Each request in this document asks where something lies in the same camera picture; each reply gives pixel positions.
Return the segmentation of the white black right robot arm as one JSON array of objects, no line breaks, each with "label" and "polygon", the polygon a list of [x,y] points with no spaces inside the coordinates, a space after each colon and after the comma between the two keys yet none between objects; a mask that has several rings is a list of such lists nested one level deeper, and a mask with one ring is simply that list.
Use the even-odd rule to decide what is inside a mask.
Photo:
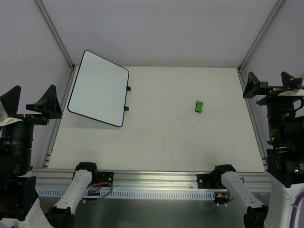
[{"label": "white black right robot arm", "polygon": [[247,228],[301,228],[304,225],[304,118],[295,102],[304,100],[304,80],[281,73],[282,84],[270,86],[253,72],[248,74],[244,99],[260,96],[268,121],[266,151],[270,177],[270,201],[265,205],[245,186],[236,169],[218,165],[210,176],[217,188],[225,187],[239,204]]}]

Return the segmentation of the white whiteboard black frame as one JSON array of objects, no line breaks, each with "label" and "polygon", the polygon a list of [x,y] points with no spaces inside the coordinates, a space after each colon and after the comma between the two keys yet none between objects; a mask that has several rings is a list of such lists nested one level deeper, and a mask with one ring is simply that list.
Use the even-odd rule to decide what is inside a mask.
[{"label": "white whiteboard black frame", "polygon": [[85,50],[67,109],[79,116],[122,127],[128,81],[128,69]]}]

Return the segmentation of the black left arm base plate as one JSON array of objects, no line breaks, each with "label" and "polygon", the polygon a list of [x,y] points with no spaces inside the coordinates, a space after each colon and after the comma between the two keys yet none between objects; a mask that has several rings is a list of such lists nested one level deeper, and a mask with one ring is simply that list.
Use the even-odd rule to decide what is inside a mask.
[{"label": "black left arm base plate", "polygon": [[99,171],[97,173],[97,183],[101,187],[109,187],[109,184],[113,184],[114,173],[109,171]]}]

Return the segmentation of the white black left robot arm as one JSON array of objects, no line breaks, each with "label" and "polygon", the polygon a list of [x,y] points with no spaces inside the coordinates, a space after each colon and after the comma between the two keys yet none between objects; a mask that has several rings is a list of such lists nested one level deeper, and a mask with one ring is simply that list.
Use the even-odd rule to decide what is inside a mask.
[{"label": "white black left robot arm", "polygon": [[0,221],[9,228],[72,228],[75,210],[88,186],[97,184],[99,174],[93,162],[81,162],[63,197],[44,213],[36,190],[31,153],[34,127],[60,119],[62,109],[57,89],[51,85],[34,104],[32,114],[18,114],[21,87],[0,97]]}]

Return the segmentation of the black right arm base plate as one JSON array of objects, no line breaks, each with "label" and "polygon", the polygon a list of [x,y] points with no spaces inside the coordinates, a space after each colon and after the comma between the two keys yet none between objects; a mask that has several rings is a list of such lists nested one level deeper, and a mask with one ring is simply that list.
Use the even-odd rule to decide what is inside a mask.
[{"label": "black right arm base plate", "polygon": [[220,176],[211,173],[199,173],[196,175],[199,189],[225,189]]}]

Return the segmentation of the green whiteboard eraser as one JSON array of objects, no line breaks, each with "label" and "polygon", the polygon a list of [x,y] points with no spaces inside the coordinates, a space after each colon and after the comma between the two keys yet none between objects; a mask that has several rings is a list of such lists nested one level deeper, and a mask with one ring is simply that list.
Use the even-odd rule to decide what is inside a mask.
[{"label": "green whiteboard eraser", "polygon": [[197,112],[197,113],[202,113],[203,106],[204,106],[204,103],[202,101],[197,101],[194,111]]}]

